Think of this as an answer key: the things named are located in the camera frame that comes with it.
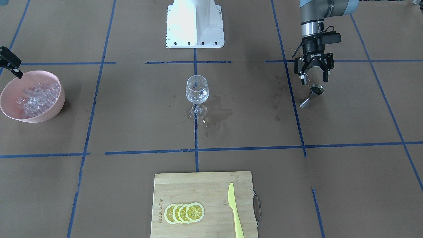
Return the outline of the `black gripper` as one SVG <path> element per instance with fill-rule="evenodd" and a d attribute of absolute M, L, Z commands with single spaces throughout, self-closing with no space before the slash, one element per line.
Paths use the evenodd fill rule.
<path fill-rule="evenodd" d="M 319 67 L 322 70 L 322 80 L 329 81 L 329 74 L 334 69 L 333 53 L 325 53 L 325 45 L 319 45 L 320 36 L 302 38 L 299 47 L 302 47 L 303 56 L 295 58 L 294 73 L 300 75 L 301 84 L 308 84 L 308 70 Z"/>

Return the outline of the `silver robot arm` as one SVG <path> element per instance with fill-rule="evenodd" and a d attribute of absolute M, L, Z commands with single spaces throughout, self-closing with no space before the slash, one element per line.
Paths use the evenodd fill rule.
<path fill-rule="evenodd" d="M 308 71 L 312 68 L 322 70 L 324 82 L 334 69 L 333 53 L 325 53 L 325 46 L 341 42 L 341 34 L 324 27 L 324 19 L 349 15 L 358 8 L 358 0 L 301 0 L 302 41 L 292 55 L 294 73 L 302 85 L 308 84 Z"/>

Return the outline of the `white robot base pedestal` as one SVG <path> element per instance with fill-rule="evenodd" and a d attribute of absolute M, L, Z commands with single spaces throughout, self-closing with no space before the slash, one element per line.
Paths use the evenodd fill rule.
<path fill-rule="evenodd" d="M 166 48 L 225 45 L 222 8 L 214 0 L 175 0 L 167 7 L 166 24 Z"/>

